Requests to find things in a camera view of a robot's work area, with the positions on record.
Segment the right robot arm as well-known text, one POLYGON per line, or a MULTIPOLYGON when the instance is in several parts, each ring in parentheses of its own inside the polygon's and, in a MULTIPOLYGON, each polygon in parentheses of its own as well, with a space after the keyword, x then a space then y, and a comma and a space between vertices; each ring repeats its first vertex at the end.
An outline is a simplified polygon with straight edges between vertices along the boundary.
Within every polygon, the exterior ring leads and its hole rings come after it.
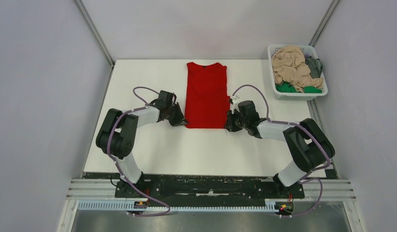
POLYGON ((273 192, 285 197, 292 186, 309 176, 323 164, 330 164, 335 148, 317 123, 306 118, 299 123, 261 118, 253 101, 237 103, 229 99, 225 128, 229 132, 241 130, 258 139, 285 142, 292 161, 273 177, 273 192))

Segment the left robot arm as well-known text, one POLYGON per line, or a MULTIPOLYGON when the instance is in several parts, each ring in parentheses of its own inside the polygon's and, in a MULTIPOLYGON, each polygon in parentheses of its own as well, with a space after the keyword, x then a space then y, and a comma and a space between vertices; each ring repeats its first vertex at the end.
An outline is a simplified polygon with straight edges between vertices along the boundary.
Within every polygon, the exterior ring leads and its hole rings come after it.
POLYGON ((109 109, 96 136, 96 146, 113 160, 120 178, 128 183, 127 191, 134 197, 145 192, 145 183, 140 181, 142 171, 132 154, 137 129, 165 120, 173 127, 188 124, 176 94, 162 90, 143 107, 125 112, 109 109))

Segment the red t shirt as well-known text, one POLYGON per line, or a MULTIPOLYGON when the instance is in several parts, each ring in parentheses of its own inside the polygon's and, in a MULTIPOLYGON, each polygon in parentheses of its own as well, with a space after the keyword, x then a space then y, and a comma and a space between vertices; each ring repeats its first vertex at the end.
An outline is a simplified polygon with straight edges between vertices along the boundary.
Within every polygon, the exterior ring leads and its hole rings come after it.
POLYGON ((227 95, 227 66, 221 63, 187 65, 185 101, 189 129, 223 129, 230 109, 227 95))

